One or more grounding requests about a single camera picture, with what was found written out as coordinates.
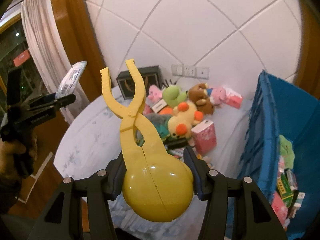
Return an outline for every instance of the black box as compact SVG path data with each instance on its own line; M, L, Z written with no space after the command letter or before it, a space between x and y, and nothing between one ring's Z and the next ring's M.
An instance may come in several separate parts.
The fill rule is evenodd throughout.
M159 66L150 66L138 68L146 88L146 94L149 93L149 87L156 85L161 88L162 76ZM135 84L130 76L129 70L122 71L116 78L124 99L131 99L134 96Z

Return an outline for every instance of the plastic bag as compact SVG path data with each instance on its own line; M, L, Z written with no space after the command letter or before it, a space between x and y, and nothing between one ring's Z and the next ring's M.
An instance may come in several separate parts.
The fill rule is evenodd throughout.
M86 65L87 62L84 60L81 62L77 62L72 66L57 89L55 95L56 99L71 95L73 93Z

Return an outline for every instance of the person's arm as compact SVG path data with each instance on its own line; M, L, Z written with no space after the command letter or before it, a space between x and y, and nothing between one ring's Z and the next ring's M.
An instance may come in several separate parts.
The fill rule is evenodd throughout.
M33 134L33 147L29 155L36 158L36 135ZM17 140L0 140L0 214L5 214L16 203L21 190L22 178L14 166L13 154L23 154L26 147Z

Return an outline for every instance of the yellow plastic claw toy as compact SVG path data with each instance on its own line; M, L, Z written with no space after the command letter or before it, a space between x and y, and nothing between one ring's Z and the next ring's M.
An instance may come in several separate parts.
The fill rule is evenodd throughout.
M100 71L103 98L110 110L122 119L120 144L127 168L123 196L142 218L169 222L190 205L193 196L192 173L187 165L167 154L156 128L142 115L146 99L144 82L134 60L126 60L125 63L135 83L135 94L128 107L112 96L108 68ZM136 129L144 137L142 147L136 144Z

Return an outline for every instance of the window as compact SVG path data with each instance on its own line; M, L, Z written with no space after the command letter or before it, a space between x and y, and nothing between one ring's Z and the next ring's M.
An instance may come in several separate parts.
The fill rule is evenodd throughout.
M16 67L13 60L26 50L28 50L28 44L21 16L18 15L0 27L0 122L6 113L8 71ZM32 57L30 56L21 65L21 101L25 102L39 95L48 94Z

